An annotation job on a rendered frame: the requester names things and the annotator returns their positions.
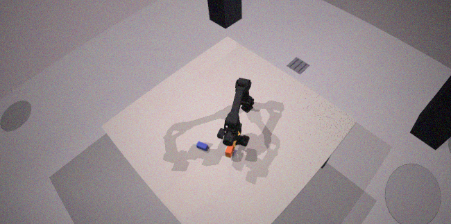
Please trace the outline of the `orange bar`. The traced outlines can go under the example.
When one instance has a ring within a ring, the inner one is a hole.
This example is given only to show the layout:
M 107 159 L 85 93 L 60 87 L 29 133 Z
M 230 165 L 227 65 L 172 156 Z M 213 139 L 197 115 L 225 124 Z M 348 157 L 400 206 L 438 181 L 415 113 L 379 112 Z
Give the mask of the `orange bar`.
M 236 141 L 233 142 L 232 146 L 227 146 L 226 150 L 225 150 L 225 156 L 231 158 L 232 154 L 234 152 L 235 146 L 236 146 Z

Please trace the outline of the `blue cube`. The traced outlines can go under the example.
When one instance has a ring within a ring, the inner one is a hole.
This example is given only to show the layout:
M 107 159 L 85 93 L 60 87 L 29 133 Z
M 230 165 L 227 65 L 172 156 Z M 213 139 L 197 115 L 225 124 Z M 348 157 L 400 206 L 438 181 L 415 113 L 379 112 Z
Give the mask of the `blue cube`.
M 197 148 L 204 150 L 204 151 L 206 151 L 207 147 L 208 147 L 207 144 L 204 144 L 203 142 L 200 142 L 200 141 L 198 141 L 196 145 L 197 145 Z

